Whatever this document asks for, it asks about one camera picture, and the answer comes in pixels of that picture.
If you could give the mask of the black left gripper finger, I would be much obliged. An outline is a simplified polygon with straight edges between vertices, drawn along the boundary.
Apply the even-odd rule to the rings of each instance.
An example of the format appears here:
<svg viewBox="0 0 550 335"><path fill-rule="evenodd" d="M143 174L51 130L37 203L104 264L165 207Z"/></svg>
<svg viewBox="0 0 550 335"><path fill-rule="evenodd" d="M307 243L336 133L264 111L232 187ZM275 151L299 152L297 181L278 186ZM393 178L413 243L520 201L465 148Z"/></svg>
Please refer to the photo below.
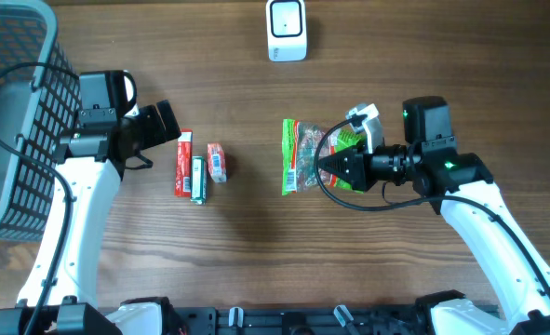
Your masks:
<svg viewBox="0 0 550 335"><path fill-rule="evenodd" d="M141 132L142 150L153 148L167 141L165 126L154 105L139 109L138 124Z"/></svg>
<svg viewBox="0 0 550 335"><path fill-rule="evenodd" d="M164 125L166 140L176 140L181 136L181 129L168 100L161 100L156 104Z"/></svg>

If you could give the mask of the green snack bag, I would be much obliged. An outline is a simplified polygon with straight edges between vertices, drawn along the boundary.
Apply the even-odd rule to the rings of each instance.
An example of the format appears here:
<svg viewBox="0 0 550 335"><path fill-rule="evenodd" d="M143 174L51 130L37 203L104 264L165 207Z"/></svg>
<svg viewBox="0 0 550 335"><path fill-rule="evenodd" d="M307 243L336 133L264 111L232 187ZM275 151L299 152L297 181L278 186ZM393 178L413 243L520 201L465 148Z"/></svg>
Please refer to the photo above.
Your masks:
<svg viewBox="0 0 550 335"><path fill-rule="evenodd" d="M284 119L282 123L282 195L294 194L317 187L314 170L315 149L327 132L313 123ZM325 141L319 157L344 150L358 144L362 136L338 129Z"/></svg>

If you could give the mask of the red white small box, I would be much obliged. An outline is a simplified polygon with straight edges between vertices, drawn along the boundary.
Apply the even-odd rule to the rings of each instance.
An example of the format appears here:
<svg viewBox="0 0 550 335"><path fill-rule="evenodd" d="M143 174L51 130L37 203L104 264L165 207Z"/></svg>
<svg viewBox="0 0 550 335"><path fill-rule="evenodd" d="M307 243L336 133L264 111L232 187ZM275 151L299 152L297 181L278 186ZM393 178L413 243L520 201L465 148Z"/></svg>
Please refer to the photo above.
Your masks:
<svg viewBox="0 0 550 335"><path fill-rule="evenodd" d="M215 182L227 182L225 154L217 142L208 144L208 172Z"/></svg>

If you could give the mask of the red candy bar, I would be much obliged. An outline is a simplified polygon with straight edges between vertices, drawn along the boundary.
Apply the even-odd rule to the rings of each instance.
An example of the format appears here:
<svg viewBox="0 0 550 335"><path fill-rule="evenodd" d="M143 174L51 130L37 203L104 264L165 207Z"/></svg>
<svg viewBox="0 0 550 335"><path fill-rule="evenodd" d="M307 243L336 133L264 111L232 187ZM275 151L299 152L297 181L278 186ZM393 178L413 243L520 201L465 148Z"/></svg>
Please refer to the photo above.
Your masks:
<svg viewBox="0 0 550 335"><path fill-rule="evenodd" d="M177 145L177 161L175 175L174 194L177 197L190 197L191 187L191 165L192 165L192 141L193 131L185 128L181 131Z"/></svg>

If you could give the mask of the dark green gum pack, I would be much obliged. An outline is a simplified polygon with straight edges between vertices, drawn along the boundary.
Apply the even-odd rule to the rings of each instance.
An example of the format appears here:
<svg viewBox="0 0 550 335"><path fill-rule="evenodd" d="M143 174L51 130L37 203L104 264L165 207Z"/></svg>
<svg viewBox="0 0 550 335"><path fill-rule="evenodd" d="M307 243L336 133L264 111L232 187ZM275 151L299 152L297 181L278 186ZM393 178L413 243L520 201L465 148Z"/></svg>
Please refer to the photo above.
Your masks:
<svg viewBox="0 0 550 335"><path fill-rule="evenodd" d="M202 156L192 157L191 174L191 201L197 205L204 205L208 197L207 187L208 166Z"/></svg>

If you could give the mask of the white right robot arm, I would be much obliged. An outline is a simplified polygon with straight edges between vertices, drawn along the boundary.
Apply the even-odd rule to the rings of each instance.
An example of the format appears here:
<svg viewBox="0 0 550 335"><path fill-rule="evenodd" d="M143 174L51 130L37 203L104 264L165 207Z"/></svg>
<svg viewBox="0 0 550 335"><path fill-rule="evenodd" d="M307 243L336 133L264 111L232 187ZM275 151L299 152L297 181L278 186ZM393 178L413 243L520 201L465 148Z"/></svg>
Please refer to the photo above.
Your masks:
<svg viewBox="0 0 550 335"><path fill-rule="evenodd" d="M347 112L336 129L350 126L366 138L335 154L315 154L315 173L327 171L366 192L376 182L411 183L417 198L377 206L378 212L429 204L461 237L503 308L503 318L475 307L456 290L415 302L427 334L550 334L550 266L503 201L489 169L473 153L461 154L449 105L439 96L402 104L405 144L384 143L375 105Z"/></svg>

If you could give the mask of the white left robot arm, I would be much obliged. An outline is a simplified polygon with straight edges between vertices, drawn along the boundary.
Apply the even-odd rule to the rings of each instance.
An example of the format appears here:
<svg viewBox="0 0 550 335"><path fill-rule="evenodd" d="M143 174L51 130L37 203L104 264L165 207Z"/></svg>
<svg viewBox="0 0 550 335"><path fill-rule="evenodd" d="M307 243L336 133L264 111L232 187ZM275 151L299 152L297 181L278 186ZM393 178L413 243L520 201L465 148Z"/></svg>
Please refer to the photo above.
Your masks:
<svg viewBox="0 0 550 335"><path fill-rule="evenodd" d="M96 280L102 235L121 176L110 160L68 157L35 267L13 308L0 309L0 334L182 334L166 297L124 301L102 314Z"/></svg>

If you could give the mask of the white barcode scanner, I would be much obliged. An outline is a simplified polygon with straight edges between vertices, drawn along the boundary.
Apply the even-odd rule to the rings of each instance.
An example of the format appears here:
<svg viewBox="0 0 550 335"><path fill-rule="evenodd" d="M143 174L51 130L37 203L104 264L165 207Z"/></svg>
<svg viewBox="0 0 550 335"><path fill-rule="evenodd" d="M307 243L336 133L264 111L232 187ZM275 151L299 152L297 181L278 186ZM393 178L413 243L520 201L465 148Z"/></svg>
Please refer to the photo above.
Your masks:
<svg viewBox="0 0 550 335"><path fill-rule="evenodd" d="M304 1L268 0L265 14L269 60L304 60L308 48Z"/></svg>

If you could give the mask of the dark grey plastic basket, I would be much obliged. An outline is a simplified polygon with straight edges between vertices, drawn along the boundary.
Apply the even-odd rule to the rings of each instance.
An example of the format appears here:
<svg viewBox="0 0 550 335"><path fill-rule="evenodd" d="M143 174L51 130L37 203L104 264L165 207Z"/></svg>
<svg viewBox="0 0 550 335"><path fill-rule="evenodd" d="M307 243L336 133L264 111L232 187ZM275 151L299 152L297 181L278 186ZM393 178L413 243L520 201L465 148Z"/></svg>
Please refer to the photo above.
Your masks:
<svg viewBox="0 0 550 335"><path fill-rule="evenodd" d="M79 85L61 48L58 21L43 1L0 1L0 139L46 165L74 125ZM54 180L0 146L0 239L38 241Z"/></svg>

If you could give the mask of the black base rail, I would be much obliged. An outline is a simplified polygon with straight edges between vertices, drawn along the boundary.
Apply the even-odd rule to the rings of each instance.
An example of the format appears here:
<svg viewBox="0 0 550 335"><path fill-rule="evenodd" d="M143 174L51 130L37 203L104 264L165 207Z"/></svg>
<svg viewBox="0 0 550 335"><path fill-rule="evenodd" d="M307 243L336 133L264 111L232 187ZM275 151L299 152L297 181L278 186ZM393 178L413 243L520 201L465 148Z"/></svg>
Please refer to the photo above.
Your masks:
<svg viewBox="0 0 550 335"><path fill-rule="evenodd" d="M409 304L351 308L352 317L339 321L334 309L216 309L177 308L181 334L292 335L292 334L432 334L425 313Z"/></svg>

